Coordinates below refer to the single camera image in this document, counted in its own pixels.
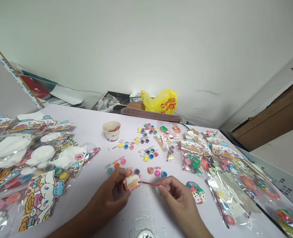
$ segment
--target paper cup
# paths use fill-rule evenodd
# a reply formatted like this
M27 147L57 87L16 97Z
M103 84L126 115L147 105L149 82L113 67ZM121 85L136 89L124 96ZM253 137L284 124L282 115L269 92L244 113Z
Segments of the paper cup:
M103 125L103 130L108 141L116 141L119 138L121 124L118 121L107 121Z

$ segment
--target red paintbrush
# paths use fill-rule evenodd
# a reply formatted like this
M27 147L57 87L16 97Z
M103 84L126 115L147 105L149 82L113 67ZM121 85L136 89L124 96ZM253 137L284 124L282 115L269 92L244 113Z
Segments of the red paintbrush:
M152 186L159 186L159 184L155 184L155 183L148 183L148 182L143 182L143 181L139 181L139 183L144 183L144 184L148 184L148 185L152 185Z

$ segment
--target wooden cabinet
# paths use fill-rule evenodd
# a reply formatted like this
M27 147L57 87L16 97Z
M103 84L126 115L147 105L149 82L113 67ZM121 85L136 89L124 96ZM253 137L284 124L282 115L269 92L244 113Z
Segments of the wooden cabinet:
M293 85L265 110L235 130L232 135L252 151L291 130L293 130Z

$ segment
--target yellow plastic bag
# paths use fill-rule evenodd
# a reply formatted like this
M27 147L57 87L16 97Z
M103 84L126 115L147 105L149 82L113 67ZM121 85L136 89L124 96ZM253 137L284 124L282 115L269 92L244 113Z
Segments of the yellow plastic bag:
M158 96L154 99L150 95L141 91L141 98L146 111L160 112L166 114L173 114L176 109L177 102L177 92L170 89L164 89Z

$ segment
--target person's left hand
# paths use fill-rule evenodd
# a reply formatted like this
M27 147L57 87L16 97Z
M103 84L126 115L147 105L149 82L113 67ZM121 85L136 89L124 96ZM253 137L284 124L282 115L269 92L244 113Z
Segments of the person's left hand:
M128 172L124 168L117 167L74 220L80 219L84 222L91 234L100 231L127 205L131 192L127 191L119 200L114 201L112 190L117 188L121 193L122 181L128 176Z

